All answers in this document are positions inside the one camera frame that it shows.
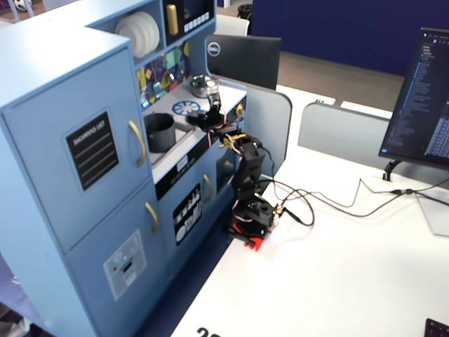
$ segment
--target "gray desk divider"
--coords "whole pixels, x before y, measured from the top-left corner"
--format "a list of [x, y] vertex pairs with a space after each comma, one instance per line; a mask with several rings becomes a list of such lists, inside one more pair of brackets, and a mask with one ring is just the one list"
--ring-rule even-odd
[[[389, 160], [378, 153], [388, 123], [387, 118], [312, 103], [304, 109], [298, 145], [383, 169]], [[447, 171], [405, 162], [394, 173], [429, 184], [449, 177]]]

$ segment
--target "monitor screen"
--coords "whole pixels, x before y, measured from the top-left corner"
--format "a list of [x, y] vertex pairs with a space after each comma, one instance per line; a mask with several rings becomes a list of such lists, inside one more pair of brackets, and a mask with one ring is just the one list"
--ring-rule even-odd
[[449, 169], [449, 31], [421, 30], [380, 156]]
[[211, 73], [276, 90], [281, 39], [214, 34], [207, 52]]

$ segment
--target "chair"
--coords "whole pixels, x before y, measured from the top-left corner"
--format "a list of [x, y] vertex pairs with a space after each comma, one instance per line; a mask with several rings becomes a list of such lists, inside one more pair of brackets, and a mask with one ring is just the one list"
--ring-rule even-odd
[[248, 20], [218, 14], [215, 34], [246, 37], [249, 24]]

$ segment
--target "white table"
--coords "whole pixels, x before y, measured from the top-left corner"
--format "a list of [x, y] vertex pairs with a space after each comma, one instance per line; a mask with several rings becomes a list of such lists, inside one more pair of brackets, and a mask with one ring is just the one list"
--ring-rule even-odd
[[[381, 173], [296, 147], [276, 179], [343, 203], [359, 177], [376, 190], [426, 186], [408, 178], [386, 183]], [[264, 197], [276, 203], [271, 187]], [[362, 189], [351, 211], [389, 198]], [[172, 336], [203, 336], [197, 330], [204, 327], [209, 337], [421, 337], [428, 317], [449, 324], [449, 238], [431, 233], [415, 196], [369, 218], [310, 200], [312, 229], [284, 215], [258, 252], [235, 239]], [[310, 220], [303, 202], [286, 206]]]

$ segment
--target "white plate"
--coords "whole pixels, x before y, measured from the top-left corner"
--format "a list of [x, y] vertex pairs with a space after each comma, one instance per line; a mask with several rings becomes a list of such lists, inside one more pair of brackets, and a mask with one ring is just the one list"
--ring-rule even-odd
[[145, 33], [143, 28], [134, 21], [132, 16], [120, 20], [117, 23], [115, 32], [118, 35], [128, 37], [133, 45], [133, 55], [141, 58], [145, 55]]
[[144, 18], [145, 21], [147, 22], [148, 28], [149, 28], [149, 33], [152, 35], [153, 41], [154, 41], [154, 43], [151, 45], [151, 49], [150, 49], [150, 51], [153, 51], [159, 45], [159, 39], [160, 39], [159, 28], [157, 26], [156, 21], [147, 12], [140, 11], [140, 12], [134, 13], [134, 15], [139, 15], [141, 18]]
[[148, 54], [150, 51], [152, 51], [152, 46], [154, 45], [154, 37], [151, 33], [151, 27], [148, 23], [148, 21], [143, 18], [141, 15], [133, 14], [133, 18], [135, 22], [142, 28], [142, 31], [144, 32], [144, 38], [145, 38], [145, 55]]

